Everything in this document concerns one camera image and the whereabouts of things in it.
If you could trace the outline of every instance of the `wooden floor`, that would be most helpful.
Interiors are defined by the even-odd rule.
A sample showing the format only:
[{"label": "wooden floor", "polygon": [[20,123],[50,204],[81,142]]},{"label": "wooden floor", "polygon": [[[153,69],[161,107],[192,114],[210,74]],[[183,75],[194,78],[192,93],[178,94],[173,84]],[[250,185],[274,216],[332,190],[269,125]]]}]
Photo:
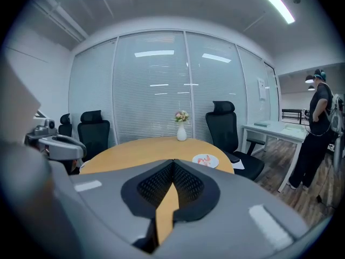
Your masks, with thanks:
[{"label": "wooden floor", "polygon": [[[308,190],[303,190],[302,185],[296,190],[286,185],[279,193],[278,188],[288,171],[295,147],[295,144],[270,138],[266,151],[254,155],[265,162],[265,168],[256,182],[295,209],[309,227],[313,227],[331,216],[342,198],[345,190],[345,160],[335,173],[334,168],[329,167],[332,165],[332,156],[326,154]],[[316,200],[319,193],[322,203]]]}]

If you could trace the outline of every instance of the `black mesh chair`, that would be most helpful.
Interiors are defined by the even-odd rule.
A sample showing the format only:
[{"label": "black mesh chair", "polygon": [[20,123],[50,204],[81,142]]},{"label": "black mesh chair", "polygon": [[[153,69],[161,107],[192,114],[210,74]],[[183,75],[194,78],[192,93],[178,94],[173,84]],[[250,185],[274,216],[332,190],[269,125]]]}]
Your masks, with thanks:
[{"label": "black mesh chair", "polygon": [[102,120],[100,110],[84,112],[80,121],[78,134],[80,142],[86,147],[87,155],[82,159],[85,162],[108,148],[110,123]]},{"label": "black mesh chair", "polygon": [[213,144],[221,149],[232,163],[242,161],[244,170],[234,169],[235,174],[255,180],[264,169],[264,162],[251,156],[255,144],[264,145],[265,142],[247,139],[251,142],[248,153],[235,152],[238,147],[237,118],[235,106],[230,101],[213,101],[215,109],[206,114],[206,122],[210,129]]},{"label": "black mesh chair", "polygon": [[62,115],[60,118],[61,125],[59,126],[59,134],[65,136],[72,136],[72,124],[70,122],[70,114]]}]

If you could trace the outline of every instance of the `paper plate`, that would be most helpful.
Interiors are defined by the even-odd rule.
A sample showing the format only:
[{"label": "paper plate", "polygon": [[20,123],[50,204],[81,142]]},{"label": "paper plate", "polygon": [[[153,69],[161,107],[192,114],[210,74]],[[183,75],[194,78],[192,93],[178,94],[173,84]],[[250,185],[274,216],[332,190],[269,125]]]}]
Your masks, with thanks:
[{"label": "paper plate", "polygon": [[205,165],[211,168],[216,168],[219,164],[218,158],[211,154],[198,154],[195,157],[193,157],[192,162]]}]

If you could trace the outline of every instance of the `black pants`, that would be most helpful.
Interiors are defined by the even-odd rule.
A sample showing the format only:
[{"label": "black pants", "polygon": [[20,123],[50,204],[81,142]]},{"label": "black pants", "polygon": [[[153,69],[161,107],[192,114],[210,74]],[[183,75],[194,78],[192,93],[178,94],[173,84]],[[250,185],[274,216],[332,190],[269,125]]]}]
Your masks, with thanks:
[{"label": "black pants", "polygon": [[301,181],[306,187],[312,184],[316,171],[323,158],[325,158],[331,139],[331,131],[322,136],[314,136],[311,133],[307,135],[302,144],[295,170],[289,178],[289,182],[293,187],[297,188]]}]

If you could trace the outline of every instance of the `window blind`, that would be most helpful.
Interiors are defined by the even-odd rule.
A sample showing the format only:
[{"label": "window blind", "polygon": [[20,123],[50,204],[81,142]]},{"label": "window blind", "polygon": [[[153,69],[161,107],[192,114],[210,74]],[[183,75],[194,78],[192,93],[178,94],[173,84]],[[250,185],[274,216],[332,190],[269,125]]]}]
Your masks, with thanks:
[{"label": "window blind", "polygon": [[[248,124],[270,119],[270,91],[264,62],[251,52],[238,48],[247,87]],[[266,98],[260,99],[258,78],[264,80]]]},{"label": "window blind", "polygon": [[195,109],[195,136],[212,142],[205,115],[213,111],[213,102],[226,100],[235,105],[239,147],[242,124],[247,123],[246,91],[236,47],[226,41],[187,33]]},{"label": "window blind", "polygon": [[150,32],[119,38],[113,101],[119,143],[148,137],[175,136],[178,110],[192,137],[191,94],[183,33]]},{"label": "window blind", "polygon": [[112,103],[112,76],[115,40],[90,48],[74,59],[69,92],[69,111],[73,136],[77,139],[80,116],[85,111],[102,110],[103,120],[110,122],[108,146],[115,145]]},{"label": "window blind", "polygon": [[265,63],[268,86],[270,91],[271,118],[270,120],[279,121],[279,98],[278,85],[275,78],[274,69]]}]

